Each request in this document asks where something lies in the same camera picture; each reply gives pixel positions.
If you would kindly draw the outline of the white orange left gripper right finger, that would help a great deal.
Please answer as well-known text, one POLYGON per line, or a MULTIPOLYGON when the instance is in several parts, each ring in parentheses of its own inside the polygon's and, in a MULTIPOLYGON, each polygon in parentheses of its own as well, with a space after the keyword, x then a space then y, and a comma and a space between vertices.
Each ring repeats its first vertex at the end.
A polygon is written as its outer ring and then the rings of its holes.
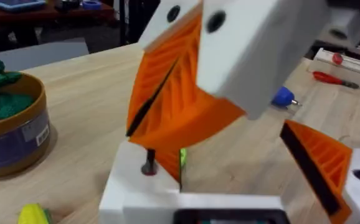
POLYGON ((285 120, 280 137, 331 223, 360 223, 360 148, 285 120))

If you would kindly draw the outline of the finger of the white orange right gripper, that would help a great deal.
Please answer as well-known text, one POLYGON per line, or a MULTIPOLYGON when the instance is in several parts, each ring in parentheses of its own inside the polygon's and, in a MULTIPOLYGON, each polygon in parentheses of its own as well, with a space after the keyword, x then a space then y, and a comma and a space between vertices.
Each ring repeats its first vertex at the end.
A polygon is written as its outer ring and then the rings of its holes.
POLYGON ((166 80, 195 39, 201 22, 199 0, 161 1, 143 31, 143 49, 128 110, 126 136, 135 135, 166 80))
POLYGON ((257 119, 327 22, 323 0, 204 1, 196 83, 257 119))

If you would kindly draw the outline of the bare white left gripper left finger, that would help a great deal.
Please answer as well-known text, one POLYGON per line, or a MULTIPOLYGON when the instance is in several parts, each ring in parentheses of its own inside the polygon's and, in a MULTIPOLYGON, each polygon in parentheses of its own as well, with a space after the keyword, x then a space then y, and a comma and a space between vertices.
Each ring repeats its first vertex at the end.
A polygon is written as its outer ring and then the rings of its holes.
POLYGON ((102 224, 124 224, 126 200, 133 194, 178 193, 180 183, 163 166, 155 163, 156 174, 144 175, 141 171, 146 163, 145 148, 122 141, 113 160, 98 208, 98 222, 102 224))

